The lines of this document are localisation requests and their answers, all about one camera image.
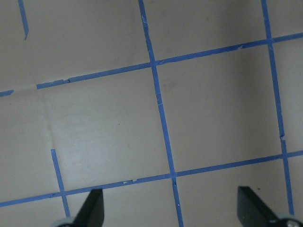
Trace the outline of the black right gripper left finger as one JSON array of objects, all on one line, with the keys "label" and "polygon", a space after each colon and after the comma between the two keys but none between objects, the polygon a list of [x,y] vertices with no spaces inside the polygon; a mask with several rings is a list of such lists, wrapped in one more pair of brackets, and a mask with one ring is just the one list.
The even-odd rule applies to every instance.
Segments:
[{"label": "black right gripper left finger", "polygon": [[73,227],[101,227],[104,223],[104,198],[102,189],[93,189],[75,217]]}]

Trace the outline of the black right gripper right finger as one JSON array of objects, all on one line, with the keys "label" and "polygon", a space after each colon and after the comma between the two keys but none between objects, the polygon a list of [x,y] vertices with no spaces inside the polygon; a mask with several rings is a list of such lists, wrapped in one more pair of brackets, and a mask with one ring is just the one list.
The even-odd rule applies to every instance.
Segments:
[{"label": "black right gripper right finger", "polygon": [[243,227],[284,226],[284,221],[248,186],[237,189],[237,217]]}]

